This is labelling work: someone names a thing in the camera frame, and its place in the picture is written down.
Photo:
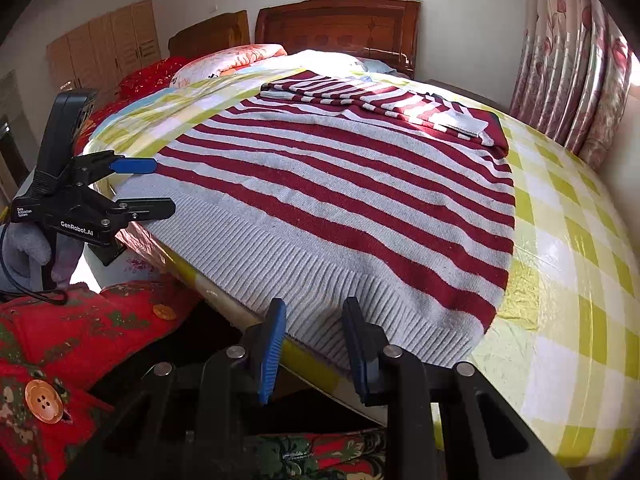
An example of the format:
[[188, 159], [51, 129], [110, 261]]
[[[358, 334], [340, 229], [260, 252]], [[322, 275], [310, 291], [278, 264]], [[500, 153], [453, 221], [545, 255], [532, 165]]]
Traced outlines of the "grey gloved left hand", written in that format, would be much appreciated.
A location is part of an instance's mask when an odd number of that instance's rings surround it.
[[[78, 265], [84, 243], [76, 238], [56, 234], [55, 257], [50, 279], [55, 288], [66, 288]], [[10, 223], [2, 243], [2, 257], [12, 276], [21, 286], [43, 290], [41, 271], [51, 260], [52, 249], [38, 226]]]

